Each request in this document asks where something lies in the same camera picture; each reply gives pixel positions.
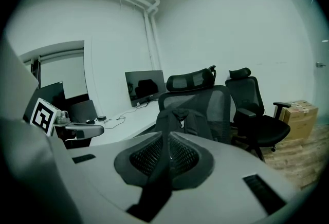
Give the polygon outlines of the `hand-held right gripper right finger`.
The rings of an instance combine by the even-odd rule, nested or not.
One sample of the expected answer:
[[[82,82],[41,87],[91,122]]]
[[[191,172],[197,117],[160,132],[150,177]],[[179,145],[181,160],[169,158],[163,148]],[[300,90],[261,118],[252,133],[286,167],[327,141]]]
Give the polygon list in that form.
[[[171,132],[168,135],[173,190],[194,189],[214,170],[214,157],[204,147]]]

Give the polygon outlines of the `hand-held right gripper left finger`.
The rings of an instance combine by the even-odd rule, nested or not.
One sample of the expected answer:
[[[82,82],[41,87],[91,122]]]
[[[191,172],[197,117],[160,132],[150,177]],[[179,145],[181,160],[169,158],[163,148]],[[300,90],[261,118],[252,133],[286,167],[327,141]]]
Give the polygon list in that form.
[[[149,137],[123,151],[114,160],[116,172],[126,184],[144,187],[162,155],[162,133]]]

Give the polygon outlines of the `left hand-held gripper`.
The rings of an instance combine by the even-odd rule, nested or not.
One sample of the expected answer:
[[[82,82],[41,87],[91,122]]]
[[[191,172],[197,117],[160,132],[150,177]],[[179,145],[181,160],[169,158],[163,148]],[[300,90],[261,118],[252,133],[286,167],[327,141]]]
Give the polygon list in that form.
[[[70,123],[67,111],[58,109],[42,98],[38,98],[34,106],[30,124],[39,127],[48,137],[53,135],[55,125],[63,125],[66,130],[75,132],[72,140],[90,139],[104,133],[101,125]]]

